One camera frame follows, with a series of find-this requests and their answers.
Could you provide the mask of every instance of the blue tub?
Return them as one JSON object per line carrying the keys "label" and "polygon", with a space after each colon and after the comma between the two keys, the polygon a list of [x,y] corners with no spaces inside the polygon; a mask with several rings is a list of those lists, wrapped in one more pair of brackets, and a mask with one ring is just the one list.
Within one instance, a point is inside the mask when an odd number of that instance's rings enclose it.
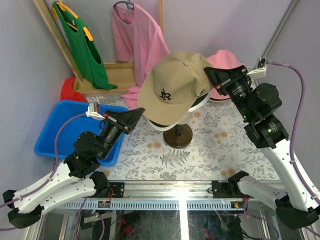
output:
{"label": "blue tub", "polygon": [[[58,130],[70,118],[85,113],[88,110],[88,106],[88,103],[78,101],[64,100],[59,102],[46,122],[35,144],[34,152],[39,156],[55,158],[55,138]],[[125,112],[128,109],[122,106],[100,105],[100,110],[101,113],[104,113],[107,110]],[[59,158],[64,159],[75,151],[73,144],[81,133],[88,131],[99,135],[100,130],[99,121],[91,117],[81,116],[71,121],[64,127],[59,135]],[[111,167],[117,163],[123,140],[124,133],[113,146],[107,159],[98,160],[101,165]]]}

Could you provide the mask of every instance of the wooden stand base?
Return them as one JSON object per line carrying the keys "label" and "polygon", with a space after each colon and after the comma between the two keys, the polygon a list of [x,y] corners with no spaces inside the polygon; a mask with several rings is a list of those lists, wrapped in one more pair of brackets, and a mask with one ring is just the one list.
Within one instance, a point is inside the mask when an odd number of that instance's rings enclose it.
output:
{"label": "wooden stand base", "polygon": [[188,124],[175,125],[174,128],[163,132],[165,143],[174,149],[187,147],[191,143],[192,137],[192,129]]}

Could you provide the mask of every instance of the wooden frame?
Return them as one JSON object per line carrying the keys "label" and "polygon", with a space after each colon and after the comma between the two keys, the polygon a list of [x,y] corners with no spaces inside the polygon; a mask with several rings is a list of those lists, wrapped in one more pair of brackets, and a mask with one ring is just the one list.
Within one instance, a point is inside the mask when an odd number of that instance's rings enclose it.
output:
{"label": "wooden frame", "polygon": [[[33,0],[33,2],[75,76],[75,82],[73,85],[73,89],[75,91],[82,93],[85,96],[122,95],[128,93],[127,88],[130,88],[136,84],[134,70],[135,66],[133,62],[105,62],[104,66],[107,70],[109,83],[117,85],[118,88],[112,90],[95,89],[91,83],[82,76],[68,47],[68,44],[61,34],[55,19],[45,3],[45,0]],[[163,32],[163,0],[158,0],[158,5],[159,25]]]}

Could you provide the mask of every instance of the green shirt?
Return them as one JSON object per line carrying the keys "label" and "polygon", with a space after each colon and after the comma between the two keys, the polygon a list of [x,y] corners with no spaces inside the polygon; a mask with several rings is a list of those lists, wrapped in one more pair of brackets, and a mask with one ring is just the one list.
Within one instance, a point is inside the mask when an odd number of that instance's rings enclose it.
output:
{"label": "green shirt", "polygon": [[[68,11],[61,10],[56,3],[53,3],[53,7],[62,23],[72,56],[83,77],[89,80],[96,89],[117,89],[116,85],[109,84],[105,65],[96,45],[85,35],[84,21],[79,17],[75,18]],[[78,30],[73,29],[67,23],[72,24]]]}

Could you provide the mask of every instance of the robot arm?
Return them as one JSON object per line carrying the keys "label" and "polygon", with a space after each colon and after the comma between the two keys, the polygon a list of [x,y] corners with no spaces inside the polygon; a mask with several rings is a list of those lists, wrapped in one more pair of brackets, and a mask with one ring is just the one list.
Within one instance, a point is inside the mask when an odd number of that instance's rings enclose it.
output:
{"label": "robot arm", "polygon": [[[31,226],[41,216],[67,202],[83,197],[102,197],[107,193],[110,187],[107,177],[103,172],[94,172],[101,165],[97,159],[108,157],[121,134],[133,131],[145,110],[106,111],[103,116],[99,111],[97,103],[90,103],[87,116],[107,122],[100,135],[80,134],[73,144],[75,151],[57,167],[52,178],[49,173],[29,187],[3,193],[5,203],[16,200],[8,205],[12,209],[8,213],[9,222],[16,228]],[[44,187],[34,192],[48,180]]]}
{"label": "robot arm", "polygon": [[[285,190],[275,189],[241,171],[228,179],[229,192],[258,199],[275,210],[287,227],[298,229],[319,219],[320,205],[296,173],[290,158],[289,135],[273,114],[282,105],[276,86],[262,83],[255,89],[251,87],[251,79],[265,77],[266,70],[265,58],[260,58],[257,68],[251,72],[244,65],[234,69],[204,69],[218,93],[230,96],[247,123],[244,127],[247,136],[268,158],[285,187]],[[320,196],[297,156],[294,161],[314,194]]]}

